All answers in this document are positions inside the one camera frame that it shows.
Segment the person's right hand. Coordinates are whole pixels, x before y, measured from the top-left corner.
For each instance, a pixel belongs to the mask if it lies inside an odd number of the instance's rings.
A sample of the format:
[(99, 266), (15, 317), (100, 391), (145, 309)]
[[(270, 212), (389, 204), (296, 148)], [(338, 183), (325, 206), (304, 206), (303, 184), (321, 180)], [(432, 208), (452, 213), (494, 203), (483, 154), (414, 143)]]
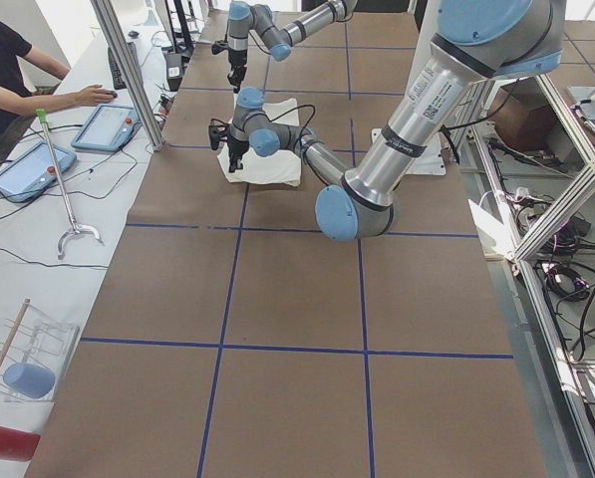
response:
[(104, 89), (101, 85), (91, 85), (75, 94), (75, 105), (78, 107), (94, 107), (108, 104), (117, 97), (113, 90)]

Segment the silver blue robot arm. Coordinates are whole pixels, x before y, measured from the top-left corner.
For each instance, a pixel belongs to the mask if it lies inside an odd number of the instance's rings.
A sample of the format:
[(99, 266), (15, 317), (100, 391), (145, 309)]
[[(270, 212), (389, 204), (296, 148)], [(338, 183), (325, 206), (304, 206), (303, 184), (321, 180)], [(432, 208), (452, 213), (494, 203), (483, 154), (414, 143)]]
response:
[(286, 60), (295, 45), (302, 43), (328, 25), (348, 21), (357, 1), (325, 1), (284, 27), (273, 20), (269, 6), (250, 5), (244, 1), (232, 1), (228, 10), (225, 49), (228, 53), (229, 84), (239, 93), (247, 71), (248, 38), (254, 32), (276, 62)]
[(242, 168), (248, 150), (267, 157), (279, 150), (298, 155), (324, 183), (315, 214), (330, 239), (351, 241), (388, 232), (396, 222), (393, 192), (427, 149), (459, 101), (474, 84), (490, 79), (549, 73), (562, 57), (563, 1), (444, 1), (431, 55), (361, 163), (345, 167), (306, 126), (271, 120), (261, 91), (242, 87), (248, 37), (255, 32), (272, 58), (285, 60), (293, 46), (329, 24), (347, 21), (356, 4), (328, 1), (284, 28), (266, 5), (231, 3), (224, 41), (237, 94), (232, 121), (210, 130), (213, 147), (228, 147), (229, 169)]

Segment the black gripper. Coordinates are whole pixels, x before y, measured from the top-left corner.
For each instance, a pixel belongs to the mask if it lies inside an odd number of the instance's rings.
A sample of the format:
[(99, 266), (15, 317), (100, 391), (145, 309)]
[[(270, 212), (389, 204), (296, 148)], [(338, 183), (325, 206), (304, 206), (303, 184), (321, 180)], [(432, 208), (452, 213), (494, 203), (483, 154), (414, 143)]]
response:
[(229, 154), (229, 173), (243, 169), (243, 155), (249, 150), (249, 141), (231, 137), (227, 141)]
[(227, 79), (232, 86), (232, 90), (236, 93), (241, 90), (241, 85), (245, 78), (247, 70), (247, 50), (229, 49), (228, 61), (230, 64), (230, 72), (227, 75)]

